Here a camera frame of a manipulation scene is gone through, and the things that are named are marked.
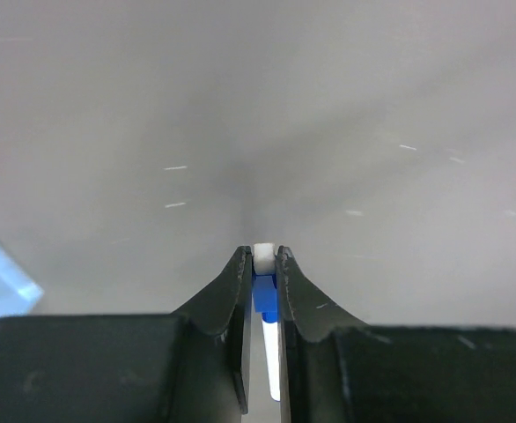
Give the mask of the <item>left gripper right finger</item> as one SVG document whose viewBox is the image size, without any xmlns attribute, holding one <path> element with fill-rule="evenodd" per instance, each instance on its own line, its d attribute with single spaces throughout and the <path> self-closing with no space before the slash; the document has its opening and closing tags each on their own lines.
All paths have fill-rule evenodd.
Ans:
<svg viewBox="0 0 516 423">
<path fill-rule="evenodd" d="M 284 422 L 516 422 L 516 329 L 370 325 L 276 256 Z"/>
</svg>

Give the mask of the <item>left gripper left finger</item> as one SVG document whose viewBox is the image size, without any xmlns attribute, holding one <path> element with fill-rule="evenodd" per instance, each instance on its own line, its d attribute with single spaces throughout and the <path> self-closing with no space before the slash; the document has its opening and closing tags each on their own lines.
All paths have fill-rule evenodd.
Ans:
<svg viewBox="0 0 516 423">
<path fill-rule="evenodd" d="M 238 247 L 172 313 L 0 318 L 0 422 L 238 422 L 253 265 Z"/>
</svg>

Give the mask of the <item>blue white pen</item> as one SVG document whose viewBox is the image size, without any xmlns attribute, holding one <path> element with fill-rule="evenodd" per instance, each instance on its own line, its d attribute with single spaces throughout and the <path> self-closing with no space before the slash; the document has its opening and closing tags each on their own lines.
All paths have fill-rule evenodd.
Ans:
<svg viewBox="0 0 516 423">
<path fill-rule="evenodd" d="M 281 389 L 274 243 L 256 243 L 253 246 L 252 294 L 254 310 L 262 322 L 269 394 L 274 401 L 279 402 Z"/>
</svg>

